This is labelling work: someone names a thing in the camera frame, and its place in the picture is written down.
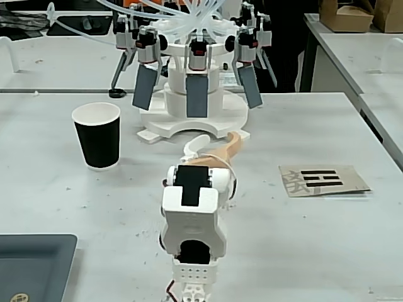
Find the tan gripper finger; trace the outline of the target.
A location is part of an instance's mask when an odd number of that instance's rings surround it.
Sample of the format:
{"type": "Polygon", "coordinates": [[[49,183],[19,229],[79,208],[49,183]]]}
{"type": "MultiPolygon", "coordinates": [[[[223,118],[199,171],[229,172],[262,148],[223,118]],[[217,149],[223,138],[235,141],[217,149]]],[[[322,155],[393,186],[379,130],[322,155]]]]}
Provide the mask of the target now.
{"type": "Polygon", "coordinates": [[[228,132],[227,143],[209,151],[207,159],[214,164],[229,164],[230,160],[240,151],[242,138],[236,131],[228,132]]]}

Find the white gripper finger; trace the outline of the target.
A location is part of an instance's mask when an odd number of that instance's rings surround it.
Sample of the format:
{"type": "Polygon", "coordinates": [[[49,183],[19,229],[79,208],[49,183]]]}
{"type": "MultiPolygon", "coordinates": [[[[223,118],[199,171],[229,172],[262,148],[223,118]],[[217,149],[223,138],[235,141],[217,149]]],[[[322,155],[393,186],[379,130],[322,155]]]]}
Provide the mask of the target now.
{"type": "Polygon", "coordinates": [[[183,160],[198,158],[198,152],[210,143],[210,136],[203,134],[195,137],[185,144],[183,148],[183,160]]]}

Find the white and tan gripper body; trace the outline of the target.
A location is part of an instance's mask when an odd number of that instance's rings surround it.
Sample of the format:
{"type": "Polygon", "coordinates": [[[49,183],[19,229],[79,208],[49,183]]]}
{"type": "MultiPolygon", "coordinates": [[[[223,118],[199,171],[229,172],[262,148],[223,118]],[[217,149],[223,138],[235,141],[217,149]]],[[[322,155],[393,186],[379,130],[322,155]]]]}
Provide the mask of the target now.
{"type": "Polygon", "coordinates": [[[237,177],[231,164],[214,164],[208,161],[207,154],[188,161],[188,165],[208,167],[212,188],[219,192],[219,202],[229,202],[235,195],[237,177]]]}

